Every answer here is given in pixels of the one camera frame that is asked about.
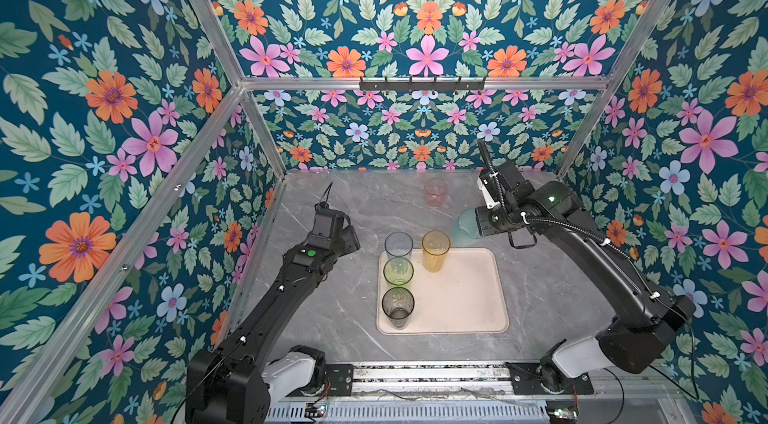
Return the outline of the grey smoked plastic tumbler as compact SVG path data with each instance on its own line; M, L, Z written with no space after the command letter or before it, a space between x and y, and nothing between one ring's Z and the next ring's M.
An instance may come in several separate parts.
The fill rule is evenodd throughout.
M395 328L404 328L415 309L414 295L404 287L392 287L384 293L381 308Z

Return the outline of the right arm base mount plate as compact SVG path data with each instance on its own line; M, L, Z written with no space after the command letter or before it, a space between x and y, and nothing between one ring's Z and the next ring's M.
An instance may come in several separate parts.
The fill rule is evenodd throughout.
M550 365L536 361L504 363L516 395L593 395L595 390L587 374L569 378Z

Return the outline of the green tall plastic tumbler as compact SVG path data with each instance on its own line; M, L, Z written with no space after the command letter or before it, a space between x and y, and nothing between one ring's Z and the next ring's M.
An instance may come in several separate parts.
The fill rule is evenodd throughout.
M388 285L404 287L412 281L414 267L405 257L393 257L384 264L382 275Z

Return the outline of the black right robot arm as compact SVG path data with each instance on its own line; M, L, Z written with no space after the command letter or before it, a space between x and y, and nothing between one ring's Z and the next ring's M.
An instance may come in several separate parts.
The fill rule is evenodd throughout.
M544 237L590 279L614 311L611 323L592 336L565 340L541 361L543 374L575 379L616 367L640 374L691 322L694 303L645 277L606 233L578 194L552 180L534 187L512 162L486 164L478 187L484 204L475 210L483 236L510 236L522 229Z

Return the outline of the pink short plastic cup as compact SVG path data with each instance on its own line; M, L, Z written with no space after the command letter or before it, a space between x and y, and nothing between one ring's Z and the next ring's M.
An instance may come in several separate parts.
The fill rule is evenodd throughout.
M447 183L440 178L431 178L424 184L426 202L432 207L442 206L448 194Z

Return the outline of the blue tall plastic tumbler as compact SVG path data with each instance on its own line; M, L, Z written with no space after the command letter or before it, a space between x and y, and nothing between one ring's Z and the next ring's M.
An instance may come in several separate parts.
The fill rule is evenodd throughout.
M393 258L405 258L409 259L413 250L412 237L402 231L392 232L389 234L384 242L385 252L389 259Z

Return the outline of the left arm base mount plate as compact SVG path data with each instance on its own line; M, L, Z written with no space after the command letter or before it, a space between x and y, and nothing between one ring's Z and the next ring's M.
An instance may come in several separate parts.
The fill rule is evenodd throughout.
M352 364L324 364L316 366L309 383L298 390L304 397L350 396L355 367Z

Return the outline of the yellow tall plastic tumbler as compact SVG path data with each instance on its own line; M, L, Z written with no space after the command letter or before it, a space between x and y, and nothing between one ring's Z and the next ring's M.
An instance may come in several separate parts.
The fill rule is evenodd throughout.
M422 264L429 272L439 272L451 249L450 237L442 231L432 230L422 238Z

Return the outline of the teal textured plastic cup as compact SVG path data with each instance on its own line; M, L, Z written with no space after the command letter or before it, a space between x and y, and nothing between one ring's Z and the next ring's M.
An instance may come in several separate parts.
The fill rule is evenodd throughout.
M458 248L471 247L481 238L474 209L467 208L457 216L450 238L453 246Z

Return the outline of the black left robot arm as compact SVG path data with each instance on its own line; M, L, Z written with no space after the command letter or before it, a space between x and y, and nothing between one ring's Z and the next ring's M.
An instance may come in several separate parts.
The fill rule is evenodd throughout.
M312 230L287 250L275 280L251 313L213 351L187 366L186 423L263 423L272 404L308 385L323 384L324 353L292 348L272 363L270 353L303 302L339 258L360 249L349 216L315 206Z

